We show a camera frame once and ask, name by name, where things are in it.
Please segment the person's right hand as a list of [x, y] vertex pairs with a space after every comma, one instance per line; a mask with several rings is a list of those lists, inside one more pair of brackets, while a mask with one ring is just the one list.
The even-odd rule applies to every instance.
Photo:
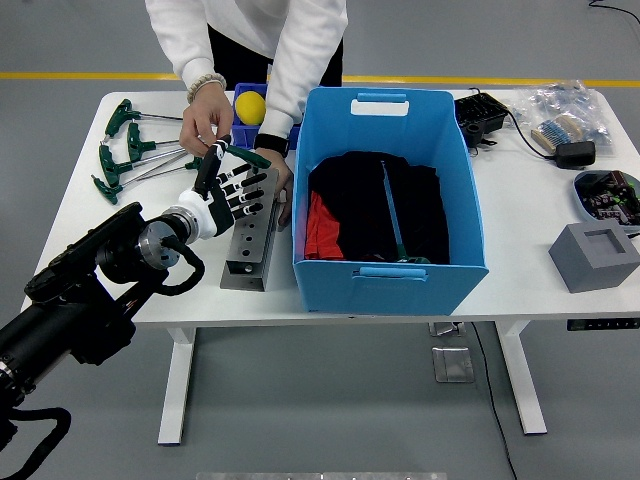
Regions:
[[183, 112], [180, 145], [196, 157], [204, 157], [219, 136], [231, 131], [233, 108], [218, 82], [201, 86]]

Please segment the person's left hand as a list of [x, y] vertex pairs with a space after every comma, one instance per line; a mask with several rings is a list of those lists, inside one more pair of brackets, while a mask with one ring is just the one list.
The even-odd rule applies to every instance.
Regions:
[[294, 175], [285, 158], [274, 150], [267, 149], [264, 157], [271, 162], [271, 167], [277, 171], [278, 178], [275, 187], [275, 199], [281, 203], [281, 212], [278, 217], [278, 226], [286, 227], [292, 215], [292, 202], [294, 193]]

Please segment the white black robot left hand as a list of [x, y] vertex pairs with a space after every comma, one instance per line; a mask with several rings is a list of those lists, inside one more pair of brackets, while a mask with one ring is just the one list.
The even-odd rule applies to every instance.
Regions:
[[[220, 174], [226, 153], [240, 158], [244, 164]], [[244, 189], [262, 182], [267, 174], [256, 172], [244, 180], [231, 182], [231, 179], [250, 169], [268, 171], [270, 167], [271, 162], [261, 155], [233, 146], [229, 135], [217, 140], [202, 159], [193, 187], [180, 194], [172, 211], [172, 215], [185, 224], [184, 242], [191, 244], [199, 239], [219, 236], [236, 220], [259, 212], [263, 205], [256, 199], [264, 191], [257, 189], [245, 193]]]

